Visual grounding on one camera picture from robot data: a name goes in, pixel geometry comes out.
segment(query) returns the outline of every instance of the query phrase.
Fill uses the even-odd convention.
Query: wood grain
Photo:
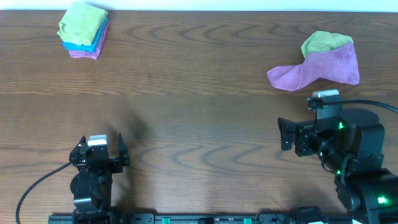
[[[0,223],[14,223],[23,192],[66,163],[82,135],[108,134],[114,150],[118,131],[132,165],[114,175],[113,205],[125,210],[343,213],[317,158],[280,150],[277,118],[312,119],[307,96],[330,88],[397,105],[397,14],[110,11],[98,61],[69,57],[56,35],[63,14],[0,12]],[[352,36],[361,83],[273,88],[266,72],[301,63],[316,30]],[[397,173],[397,118],[371,109],[386,128],[385,166]],[[70,213],[76,172],[38,185],[22,222]]]

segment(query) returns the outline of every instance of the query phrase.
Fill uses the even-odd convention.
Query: folded purple cloth
[[[97,60],[98,57],[100,56],[101,50],[102,50],[102,45],[104,44],[104,39],[106,35],[106,31],[108,30],[108,25],[109,23],[107,22],[105,24],[104,31],[102,31],[101,38],[98,41],[97,48],[93,53],[86,52],[86,51],[81,51],[81,50],[69,50],[69,55],[73,58],[92,58],[94,60]]]
[[[309,53],[303,64],[275,67],[267,72],[271,85],[281,90],[299,90],[318,78],[356,85],[359,83],[354,43],[327,52]]]

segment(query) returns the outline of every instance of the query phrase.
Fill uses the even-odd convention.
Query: crumpled green cloth
[[[91,45],[108,12],[81,2],[74,2],[60,22],[57,34],[65,42]]]
[[[350,36],[343,34],[316,31],[301,46],[304,58],[308,53],[326,52],[342,47],[348,42],[354,42]]]

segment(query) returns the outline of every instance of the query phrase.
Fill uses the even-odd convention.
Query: white background
[[[76,0],[0,0],[0,9],[68,9]],[[103,9],[398,12],[398,0],[88,0]]]

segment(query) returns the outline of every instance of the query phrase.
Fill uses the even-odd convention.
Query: folded cloth
[[[97,48],[98,42],[100,41],[100,38],[102,36],[102,33],[104,31],[105,24],[108,23],[108,19],[105,18],[104,22],[102,23],[101,27],[99,27],[97,33],[95,34],[93,43],[89,46],[87,45],[77,45],[74,43],[69,43],[63,41],[62,44],[67,50],[81,50],[81,51],[87,51],[93,53],[95,49]]]
[[[63,16],[57,34],[65,42],[91,45],[107,14],[103,9],[74,2]]]
[[[356,85],[359,83],[354,43],[335,50],[309,53],[303,64],[278,66],[267,72],[271,85],[281,90],[299,90],[318,78]]]
[[[104,31],[102,32],[101,38],[98,41],[98,45],[97,48],[95,50],[94,53],[90,53],[90,52],[85,52],[85,51],[79,51],[79,50],[70,50],[69,51],[69,55],[73,58],[92,58],[94,60],[97,60],[98,57],[100,56],[101,50],[102,50],[102,46],[104,44],[104,39],[105,39],[105,35],[106,35],[106,31],[108,30],[108,25],[109,23],[105,24],[105,28]]]
[[[348,42],[354,42],[350,36],[316,31],[303,43],[301,51],[305,58],[308,53],[335,50],[348,44]]]

